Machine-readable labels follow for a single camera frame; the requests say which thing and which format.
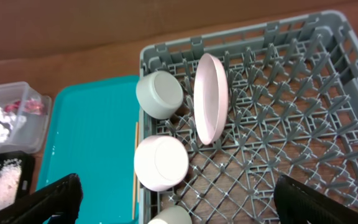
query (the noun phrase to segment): wooden table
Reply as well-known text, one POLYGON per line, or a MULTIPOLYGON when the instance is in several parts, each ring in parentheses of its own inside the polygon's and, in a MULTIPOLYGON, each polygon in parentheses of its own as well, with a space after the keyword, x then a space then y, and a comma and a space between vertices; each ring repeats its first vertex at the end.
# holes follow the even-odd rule
MULTIPOLYGON (((232 29, 251 24, 258 24, 301 14, 335 9, 342 11, 350 21, 358 36, 358 1, 334 4, 307 11, 291 12, 251 21, 237 22, 199 29, 158 35, 144 40, 121 44, 105 45, 96 49, 49 57, 0 61, 0 83, 25 81, 43 95, 55 98, 63 88, 78 83, 133 75, 139 73, 139 54, 146 45, 165 42, 193 35, 207 34, 219 30, 232 29)), ((44 150, 36 153, 36 166, 33 176, 32 191, 35 190, 37 177, 42 163, 44 150)))

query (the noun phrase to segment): cup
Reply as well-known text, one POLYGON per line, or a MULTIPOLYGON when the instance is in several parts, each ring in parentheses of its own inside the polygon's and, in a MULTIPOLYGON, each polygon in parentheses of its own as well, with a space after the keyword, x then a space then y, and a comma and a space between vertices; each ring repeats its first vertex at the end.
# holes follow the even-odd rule
POLYGON ((175 205, 162 210, 148 224, 191 224, 191 218, 184 208, 175 205))
POLYGON ((171 136, 150 136, 137 147, 135 173, 143 186, 159 192, 179 184, 186 176, 189 157, 183 144, 171 136))
POLYGON ((158 71, 139 80, 136 97, 148 115, 156 119, 167 119, 183 103, 183 90, 173 75, 158 71))

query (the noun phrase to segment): black container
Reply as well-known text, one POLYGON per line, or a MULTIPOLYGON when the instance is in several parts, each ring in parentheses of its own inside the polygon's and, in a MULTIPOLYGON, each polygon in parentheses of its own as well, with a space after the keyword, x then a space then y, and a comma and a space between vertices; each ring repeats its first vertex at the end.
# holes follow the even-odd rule
POLYGON ((28 195, 30 192, 35 159, 31 155, 21 151, 2 153, 0 154, 0 164, 2 165, 0 166, 0 170, 3 168, 4 161, 8 159, 20 159, 22 161, 20 164, 22 174, 20 176, 19 185, 16 192, 17 200, 25 195, 28 195))

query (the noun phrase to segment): turquoise mat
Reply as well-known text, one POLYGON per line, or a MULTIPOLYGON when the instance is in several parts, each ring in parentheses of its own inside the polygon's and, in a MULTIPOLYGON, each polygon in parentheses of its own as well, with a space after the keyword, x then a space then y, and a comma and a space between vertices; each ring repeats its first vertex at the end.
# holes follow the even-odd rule
POLYGON ((69 86, 56 97, 37 189, 77 173, 84 198, 76 224, 136 223, 132 185, 138 79, 69 86))

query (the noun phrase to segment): plastic dish drying rack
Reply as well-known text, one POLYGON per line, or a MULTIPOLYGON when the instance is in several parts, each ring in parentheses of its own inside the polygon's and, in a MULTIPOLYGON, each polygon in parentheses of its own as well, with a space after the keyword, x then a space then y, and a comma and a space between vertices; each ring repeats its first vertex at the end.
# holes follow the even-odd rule
POLYGON ((185 101, 164 121, 141 111, 140 140, 178 138, 190 167, 173 189, 143 190, 141 223, 174 204, 193 223, 278 223, 280 174, 358 211, 358 39, 340 12, 151 45, 140 76, 156 70, 180 81, 185 101), (208 146, 196 135, 192 100, 204 53, 222 61, 230 97, 225 130, 208 146))

